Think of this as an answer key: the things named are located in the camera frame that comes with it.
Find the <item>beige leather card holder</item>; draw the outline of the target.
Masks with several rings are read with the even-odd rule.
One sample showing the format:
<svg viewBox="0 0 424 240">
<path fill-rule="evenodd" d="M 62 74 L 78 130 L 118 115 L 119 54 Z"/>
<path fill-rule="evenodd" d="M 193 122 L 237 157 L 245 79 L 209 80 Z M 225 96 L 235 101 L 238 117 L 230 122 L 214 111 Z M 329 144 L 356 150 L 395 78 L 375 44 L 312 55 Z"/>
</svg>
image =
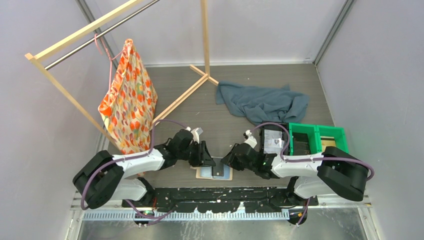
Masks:
<svg viewBox="0 0 424 240">
<path fill-rule="evenodd" d="M 215 166 L 191 167 L 196 170 L 196 179 L 232 181 L 233 169 L 221 162 L 221 157 L 213 157 Z"/>
</svg>

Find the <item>black VIP credit card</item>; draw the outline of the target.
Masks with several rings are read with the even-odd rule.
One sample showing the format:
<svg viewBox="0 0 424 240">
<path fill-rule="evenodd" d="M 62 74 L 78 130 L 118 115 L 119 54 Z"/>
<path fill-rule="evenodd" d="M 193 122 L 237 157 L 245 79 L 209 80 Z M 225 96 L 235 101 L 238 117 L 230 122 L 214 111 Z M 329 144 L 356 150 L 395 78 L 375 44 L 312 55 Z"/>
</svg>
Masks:
<svg viewBox="0 0 424 240">
<path fill-rule="evenodd" d="M 215 166 L 212 167 L 212 177 L 213 178 L 221 178 L 225 176 L 225 168 L 224 164 L 221 162 L 221 158 L 214 157 L 213 161 L 215 162 Z"/>
</svg>

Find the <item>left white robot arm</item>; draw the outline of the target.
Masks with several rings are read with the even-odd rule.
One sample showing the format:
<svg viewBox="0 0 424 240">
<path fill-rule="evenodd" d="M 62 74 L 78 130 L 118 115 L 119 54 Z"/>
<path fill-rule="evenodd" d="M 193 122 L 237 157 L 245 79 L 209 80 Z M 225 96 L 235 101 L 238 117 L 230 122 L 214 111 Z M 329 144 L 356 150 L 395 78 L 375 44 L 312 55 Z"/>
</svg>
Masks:
<svg viewBox="0 0 424 240">
<path fill-rule="evenodd" d="M 97 152 L 72 180 L 81 194 L 81 208 L 97 209 L 111 200 L 131 200 L 148 207 L 154 199 L 152 186 L 145 179 L 131 176 L 164 170 L 177 161 L 187 161 L 192 167 L 216 166 L 199 131 L 200 128 L 181 129 L 165 143 L 143 152 Z"/>
</svg>

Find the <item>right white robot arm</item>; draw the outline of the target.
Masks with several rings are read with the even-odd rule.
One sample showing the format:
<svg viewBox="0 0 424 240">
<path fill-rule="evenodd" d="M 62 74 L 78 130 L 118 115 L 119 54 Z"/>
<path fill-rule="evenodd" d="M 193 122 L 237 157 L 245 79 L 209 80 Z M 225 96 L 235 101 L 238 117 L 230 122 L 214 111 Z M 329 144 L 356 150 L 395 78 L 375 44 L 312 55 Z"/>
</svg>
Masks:
<svg viewBox="0 0 424 240">
<path fill-rule="evenodd" d="M 235 144 L 221 162 L 237 171 L 250 170 L 266 180 L 293 179 L 285 192 L 291 205 L 332 193 L 349 201 L 361 202 L 367 181 L 375 174 L 368 163 L 335 146 L 307 155 L 261 153 L 254 149 L 257 142 L 251 132 L 247 131 L 244 136 L 246 140 Z"/>
</svg>

